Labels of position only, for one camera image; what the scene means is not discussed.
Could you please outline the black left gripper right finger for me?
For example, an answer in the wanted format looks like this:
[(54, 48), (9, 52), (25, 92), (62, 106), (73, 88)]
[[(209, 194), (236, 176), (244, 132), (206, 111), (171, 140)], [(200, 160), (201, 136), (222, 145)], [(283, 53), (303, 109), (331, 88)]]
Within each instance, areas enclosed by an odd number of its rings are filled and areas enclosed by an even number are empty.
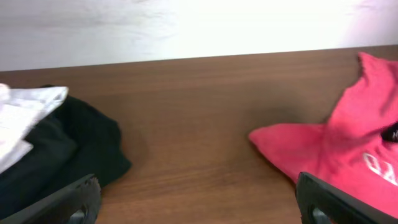
[(295, 198), (305, 224), (397, 224), (394, 218), (318, 179), (301, 172)]

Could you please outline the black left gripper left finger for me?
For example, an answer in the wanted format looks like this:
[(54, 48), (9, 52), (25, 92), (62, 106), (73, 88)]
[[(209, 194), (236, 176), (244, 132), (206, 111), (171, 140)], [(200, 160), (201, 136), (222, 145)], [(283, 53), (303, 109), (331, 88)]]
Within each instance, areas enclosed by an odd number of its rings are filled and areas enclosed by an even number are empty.
[(101, 206), (101, 187), (86, 175), (25, 209), (1, 220), (2, 224), (94, 223)]

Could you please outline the orange printed t-shirt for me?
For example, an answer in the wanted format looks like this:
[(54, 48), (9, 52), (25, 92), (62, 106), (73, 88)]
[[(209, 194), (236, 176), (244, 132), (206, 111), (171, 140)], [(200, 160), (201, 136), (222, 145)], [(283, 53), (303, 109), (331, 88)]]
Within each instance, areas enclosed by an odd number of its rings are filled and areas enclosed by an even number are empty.
[(397, 216), (397, 62), (360, 53), (362, 74), (322, 124), (255, 129), (250, 141), (293, 182), (301, 172)]

